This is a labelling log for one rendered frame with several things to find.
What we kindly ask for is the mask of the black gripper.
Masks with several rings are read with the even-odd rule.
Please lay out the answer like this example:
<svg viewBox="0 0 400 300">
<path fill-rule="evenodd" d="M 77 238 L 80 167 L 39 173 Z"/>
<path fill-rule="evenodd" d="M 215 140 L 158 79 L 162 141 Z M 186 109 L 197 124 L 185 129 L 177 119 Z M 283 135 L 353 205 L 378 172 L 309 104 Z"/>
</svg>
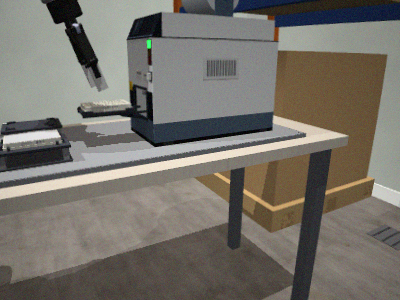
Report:
<svg viewBox="0 0 400 300">
<path fill-rule="evenodd" d="M 76 20 L 77 17 L 83 14 L 78 1 L 54 0 L 47 3 L 46 6 L 55 24 L 60 24 L 63 22 L 65 23 L 66 35 L 72 44 L 78 62 L 80 61 L 79 63 L 91 88 L 95 87 L 96 85 L 99 92 L 109 88 L 99 67 L 98 58 L 96 57 L 93 48 L 85 34 L 83 25 L 81 23 L 78 24 Z M 86 63 L 88 63 L 90 66 Z"/>
</svg>

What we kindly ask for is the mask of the white cylinder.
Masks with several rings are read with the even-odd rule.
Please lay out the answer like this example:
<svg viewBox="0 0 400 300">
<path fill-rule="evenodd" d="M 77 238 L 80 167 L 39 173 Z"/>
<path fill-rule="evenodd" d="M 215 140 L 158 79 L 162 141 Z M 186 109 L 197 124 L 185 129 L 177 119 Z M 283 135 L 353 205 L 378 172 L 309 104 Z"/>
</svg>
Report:
<svg viewBox="0 0 400 300">
<path fill-rule="evenodd" d="M 234 0 L 234 8 L 239 0 Z M 183 7 L 187 13 L 215 15 L 215 0 L 182 0 Z"/>
</svg>

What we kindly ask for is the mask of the grey base plate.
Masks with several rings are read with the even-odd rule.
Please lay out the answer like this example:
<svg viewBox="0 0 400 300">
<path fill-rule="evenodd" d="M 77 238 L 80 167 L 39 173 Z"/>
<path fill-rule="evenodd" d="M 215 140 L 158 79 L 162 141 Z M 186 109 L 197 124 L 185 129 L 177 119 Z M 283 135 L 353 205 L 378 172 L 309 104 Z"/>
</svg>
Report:
<svg viewBox="0 0 400 300">
<path fill-rule="evenodd" d="M 73 161 L 0 172 L 0 189 L 306 137 L 273 124 L 272 131 L 154 147 L 130 121 L 61 128 Z"/>
</svg>

